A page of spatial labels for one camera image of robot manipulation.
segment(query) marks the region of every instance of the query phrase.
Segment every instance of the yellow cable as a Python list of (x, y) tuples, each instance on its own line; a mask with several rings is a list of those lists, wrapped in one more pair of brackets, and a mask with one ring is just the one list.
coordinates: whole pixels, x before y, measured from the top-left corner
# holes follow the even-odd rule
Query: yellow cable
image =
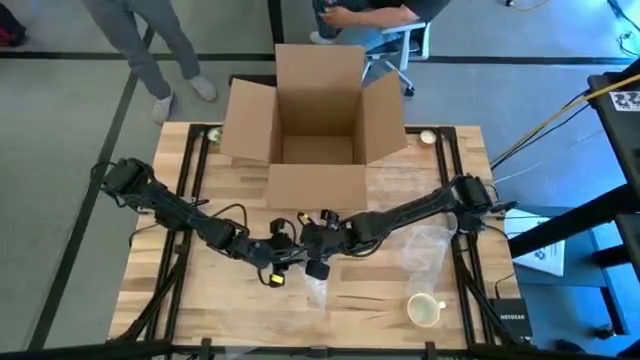
[(598, 97), (602, 94), (606, 94), (609, 91), (621, 88), (623, 86), (626, 86), (634, 81), (638, 81), (640, 80), (640, 74), (632, 76), (626, 80), (617, 82), (615, 84), (609, 85), (604, 89), (600, 89), (596, 92), (590, 93), (587, 96), (581, 96), (577, 99), (575, 99), (573, 102), (567, 104), (565, 107), (563, 107), (562, 109), (560, 109), (560, 111), (556, 112), (555, 114), (553, 114), (549, 119), (543, 121), (542, 123), (540, 123), (538, 126), (536, 126), (533, 130), (531, 130), (530, 132), (528, 132), (526, 135), (524, 135), (522, 138), (520, 138), (520, 140), (518, 140), (518, 142), (513, 145), (512, 147), (510, 147), (507, 151), (503, 152), (502, 154), (500, 154), (500, 156), (498, 156), (496, 159), (494, 159), (492, 161), (496, 162), (499, 161), (500, 159), (502, 159), (504, 156), (506, 156), (507, 154), (511, 153), (512, 151), (514, 151), (515, 149), (519, 148), (520, 146), (522, 146), (522, 144), (524, 144), (525, 142), (527, 142), (528, 138), (530, 138), (531, 136), (535, 135), (536, 133), (538, 133), (540, 130), (542, 130), (543, 128), (545, 128), (547, 125), (549, 125), (552, 121), (554, 121), (555, 119), (559, 118), (562, 114), (564, 114), (565, 112), (573, 109), (574, 107), (576, 107), (577, 105), (583, 103), (583, 102), (587, 102), (595, 97)]
[(538, 4), (536, 6), (532, 6), (530, 8), (525, 8), (525, 9), (516, 7), (515, 5), (511, 5), (511, 7), (514, 10), (517, 10), (517, 11), (527, 12), (527, 11), (535, 10), (535, 9), (537, 9), (539, 7), (542, 7), (543, 5), (546, 5), (549, 1), (551, 1), (551, 0), (545, 0), (545, 1), (541, 2), (540, 4)]

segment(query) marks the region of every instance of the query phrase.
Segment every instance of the chair wheel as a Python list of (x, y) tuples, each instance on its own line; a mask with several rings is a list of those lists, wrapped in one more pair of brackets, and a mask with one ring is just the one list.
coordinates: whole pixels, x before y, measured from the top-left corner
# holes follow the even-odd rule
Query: chair wheel
[(416, 89), (414, 87), (406, 88), (404, 90), (404, 96), (413, 97), (416, 94)]

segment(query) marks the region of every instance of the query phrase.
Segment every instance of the white paper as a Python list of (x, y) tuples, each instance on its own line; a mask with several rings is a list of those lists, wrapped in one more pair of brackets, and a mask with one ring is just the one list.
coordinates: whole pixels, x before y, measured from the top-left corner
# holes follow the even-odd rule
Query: white paper
[[(507, 212), (506, 217), (505, 232), (509, 238), (516, 237), (518, 234), (549, 220), (549, 218), (516, 209)], [(563, 276), (564, 243), (564, 240), (559, 241), (553, 245), (517, 257), (513, 259), (513, 262), (555, 276)]]

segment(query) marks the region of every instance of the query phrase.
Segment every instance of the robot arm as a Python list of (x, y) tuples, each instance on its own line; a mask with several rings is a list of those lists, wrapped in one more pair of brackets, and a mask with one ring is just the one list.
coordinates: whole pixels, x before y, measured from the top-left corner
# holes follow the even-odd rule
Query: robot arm
[(156, 180), (151, 166), (140, 160), (121, 159), (113, 164), (100, 190), (119, 207), (154, 210), (156, 221), (167, 229), (195, 230), (209, 248), (243, 260), (258, 270), (272, 265), (283, 277), (282, 272), (289, 265), (306, 262), (306, 273), (320, 280), (328, 277), (326, 261), (332, 255), (371, 255), (393, 230), (444, 212), (456, 215), (460, 231), (477, 231), (483, 225), (481, 216), (493, 206), (480, 179), (460, 176), (431, 194), (384, 212), (363, 212), (340, 220), (335, 212), (323, 210), (324, 224), (317, 224), (301, 213), (298, 219), (303, 226), (297, 244), (296, 239), (282, 232), (284, 219), (274, 220), (272, 237), (260, 241), (249, 237), (246, 225), (207, 216), (171, 193)]

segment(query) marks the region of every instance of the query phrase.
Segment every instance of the floor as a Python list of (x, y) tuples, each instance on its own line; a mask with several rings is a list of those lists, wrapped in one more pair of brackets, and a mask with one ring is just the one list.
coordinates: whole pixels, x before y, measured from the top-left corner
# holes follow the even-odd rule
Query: floor
[[(615, 41), (623, 26), (606, 0), (556, 0), (531, 12), (506, 8), (503, 2), (453, 0), (432, 27), (436, 61), (412, 63), (407, 72), (417, 94), (406, 102), (406, 122), (481, 125), (490, 157), (583, 91), (589, 75), (622, 68), (561, 65), (562, 59), (624, 57)], [(15, 51), (114, 52), (76, 0), (3, 3), (29, 28), (30, 41)], [(270, 61), (234, 60), (242, 59), (238, 54), (273, 52), (266, 1), (173, 3), (196, 51), (209, 58), (220, 55), (202, 62), (203, 72), (219, 87), (220, 100), (200, 101), (182, 81), (176, 64), (161, 61), (178, 96), (171, 120), (222, 121), (230, 74), (274, 72)], [(311, 7), (300, 0), (282, 3), (286, 42), (306, 43), (314, 28)], [(633, 0), (620, 4), (640, 21), (639, 5)], [(146, 24), (138, 24), (144, 33)], [(150, 49), (168, 52), (158, 36)], [(87, 190), (88, 169), (105, 150), (107, 134), (118, 135), (113, 159), (133, 156), (150, 161), (160, 132), (150, 119), (153, 99), (129, 79), (123, 60), (8, 57), (0, 53), (0, 351), (23, 349), (29, 342)], [(529, 59), (510, 64), (515, 57)], [(541, 65), (542, 61), (555, 64)], [(135, 86), (132, 96), (125, 90), (127, 83)], [(126, 110), (119, 132), (112, 126), (118, 108)], [(603, 164), (597, 173), (596, 161)], [(623, 181), (590, 109), (506, 162), (494, 177), (503, 198), (546, 206), (576, 206)], [(98, 197), (48, 347), (104, 341), (127, 259), (126, 238), (135, 221), (132, 213)], [(601, 232), (603, 244), (619, 241), (611, 229)], [(637, 281), (628, 268), (614, 272), (629, 280), (620, 291), (628, 302), (625, 313), (639, 324)], [(565, 337), (590, 352), (614, 354), (640, 335), (604, 342), (586, 336), (585, 329), (606, 323), (602, 303), (588, 290), (523, 285), (522, 291), (538, 319), (533, 325), (541, 334), (536, 338), (541, 347)], [(550, 297), (566, 306), (545, 305)]]

